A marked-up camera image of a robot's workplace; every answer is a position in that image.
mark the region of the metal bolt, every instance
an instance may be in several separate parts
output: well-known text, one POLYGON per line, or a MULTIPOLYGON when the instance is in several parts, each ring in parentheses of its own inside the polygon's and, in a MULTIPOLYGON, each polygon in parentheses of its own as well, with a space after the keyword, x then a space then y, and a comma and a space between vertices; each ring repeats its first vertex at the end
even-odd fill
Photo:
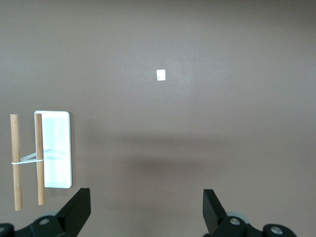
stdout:
POLYGON ((279 227, 277 227, 277 226, 272 226, 272 227, 271 227, 271 231, 272 231, 273 233, 277 234, 277 235, 283 234, 283 231, 282 231, 279 227))
POLYGON ((39 222, 39 224, 42 226, 42 225, 47 224, 48 222, 49 222, 48 219, 42 219, 42 220, 39 222))
POLYGON ((230 220, 230 222, 235 225, 235 226, 239 226, 240 225, 240 221, 237 218, 232 218, 230 220))

